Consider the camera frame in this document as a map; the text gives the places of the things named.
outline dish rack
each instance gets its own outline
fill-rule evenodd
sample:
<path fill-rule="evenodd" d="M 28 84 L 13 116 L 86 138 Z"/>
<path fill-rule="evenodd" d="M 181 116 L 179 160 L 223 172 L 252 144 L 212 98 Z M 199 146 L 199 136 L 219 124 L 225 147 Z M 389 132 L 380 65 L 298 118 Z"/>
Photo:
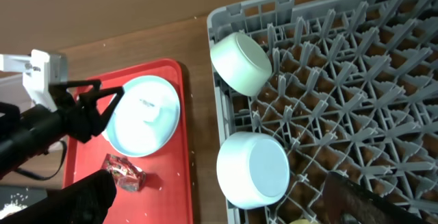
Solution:
<path fill-rule="evenodd" d="M 255 97 L 213 70 L 220 143 L 269 134 L 291 169 L 282 200 L 261 212 L 227 202 L 229 223 L 327 223 L 328 171 L 438 221 L 437 0 L 248 0 L 207 28 L 210 47 L 250 36 L 273 68 Z"/>

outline brown table surface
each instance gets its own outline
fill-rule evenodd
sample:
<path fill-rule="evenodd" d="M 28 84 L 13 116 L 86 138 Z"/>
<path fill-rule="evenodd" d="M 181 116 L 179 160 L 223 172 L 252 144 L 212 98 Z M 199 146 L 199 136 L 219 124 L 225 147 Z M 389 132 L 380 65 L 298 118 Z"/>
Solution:
<path fill-rule="evenodd" d="M 216 178 L 219 140 L 206 20 L 202 16 L 59 51 L 67 55 L 69 79 L 85 79 L 159 58 L 180 62 L 185 75 L 188 149 L 194 151 L 190 153 L 194 222 L 213 224 L 226 223 L 227 213 Z M 42 155 L 23 167 L 49 175 L 57 169 L 59 159 L 59 152 Z M 0 184 L 61 188 L 62 173 L 48 182 L 10 173 Z"/>

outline white bowl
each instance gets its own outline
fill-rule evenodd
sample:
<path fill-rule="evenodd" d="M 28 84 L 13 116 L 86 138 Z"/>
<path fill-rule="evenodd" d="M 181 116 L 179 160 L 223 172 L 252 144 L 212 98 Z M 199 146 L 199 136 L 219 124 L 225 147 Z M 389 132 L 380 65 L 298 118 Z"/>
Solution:
<path fill-rule="evenodd" d="M 178 94 L 172 84 L 152 75 L 132 79 L 123 89 L 125 94 L 103 137 L 123 155 L 150 155 L 162 148 L 177 129 Z"/>
<path fill-rule="evenodd" d="M 245 210 L 277 202 L 289 184 L 286 152 L 266 134 L 229 136 L 219 150 L 216 170 L 225 197 Z"/>
<path fill-rule="evenodd" d="M 221 78 L 242 95 L 255 96 L 272 74 L 265 51 L 250 37 L 232 33 L 210 49 Z"/>

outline white plate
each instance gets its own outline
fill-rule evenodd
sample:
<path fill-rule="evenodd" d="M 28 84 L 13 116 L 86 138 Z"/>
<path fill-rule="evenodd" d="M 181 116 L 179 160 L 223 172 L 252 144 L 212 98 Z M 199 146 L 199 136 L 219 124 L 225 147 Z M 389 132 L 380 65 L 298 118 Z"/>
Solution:
<path fill-rule="evenodd" d="M 103 136 L 119 153 L 150 155 L 163 147 L 177 129 L 180 104 L 172 84 L 157 76 L 127 82 L 120 103 Z"/>

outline snack wrapper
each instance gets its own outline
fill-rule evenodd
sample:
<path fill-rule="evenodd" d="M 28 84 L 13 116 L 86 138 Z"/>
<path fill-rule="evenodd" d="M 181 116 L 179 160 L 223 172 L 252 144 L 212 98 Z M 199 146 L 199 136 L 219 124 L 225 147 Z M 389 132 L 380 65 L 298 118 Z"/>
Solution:
<path fill-rule="evenodd" d="M 142 169 L 132 165 L 126 158 L 119 158 L 107 154 L 102 164 L 102 169 L 110 172 L 116 185 L 129 192 L 141 190 L 146 173 Z"/>

